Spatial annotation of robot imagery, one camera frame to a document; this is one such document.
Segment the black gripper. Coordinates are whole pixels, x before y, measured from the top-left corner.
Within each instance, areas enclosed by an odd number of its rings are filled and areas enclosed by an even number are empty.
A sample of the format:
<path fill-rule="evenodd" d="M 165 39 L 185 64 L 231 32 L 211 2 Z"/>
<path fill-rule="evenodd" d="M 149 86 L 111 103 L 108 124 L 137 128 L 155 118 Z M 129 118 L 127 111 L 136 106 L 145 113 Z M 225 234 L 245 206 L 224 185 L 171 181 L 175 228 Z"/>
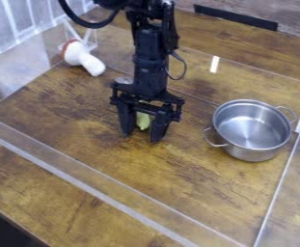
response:
<path fill-rule="evenodd" d="M 112 82 L 111 104 L 117 107 L 123 133 L 135 129 L 136 113 L 155 116 L 151 123 L 151 142 L 161 141 L 171 122 L 179 122 L 184 99 L 168 92 L 169 58 L 145 60 L 132 58 L 133 78 L 129 85 Z"/>

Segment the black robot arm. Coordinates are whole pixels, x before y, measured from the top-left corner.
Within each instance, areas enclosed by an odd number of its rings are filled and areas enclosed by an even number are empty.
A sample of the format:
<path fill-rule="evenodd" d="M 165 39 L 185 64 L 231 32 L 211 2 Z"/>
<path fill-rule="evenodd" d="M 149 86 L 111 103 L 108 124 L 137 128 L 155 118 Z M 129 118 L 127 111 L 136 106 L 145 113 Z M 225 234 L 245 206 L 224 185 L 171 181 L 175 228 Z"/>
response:
<path fill-rule="evenodd" d="M 116 78 L 111 84 L 111 104 L 116 106 L 121 131 L 131 135 L 136 113 L 153 116 L 149 126 L 151 142 L 165 136 L 171 122 L 180 121 L 184 99 L 168 92 L 169 56 L 181 63 L 173 50 L 179 36 L 173 22 L 172 0 L 93 0 L 107 10 L 124 10 L 131 23 L 135 46 L 133 78 Z"/>

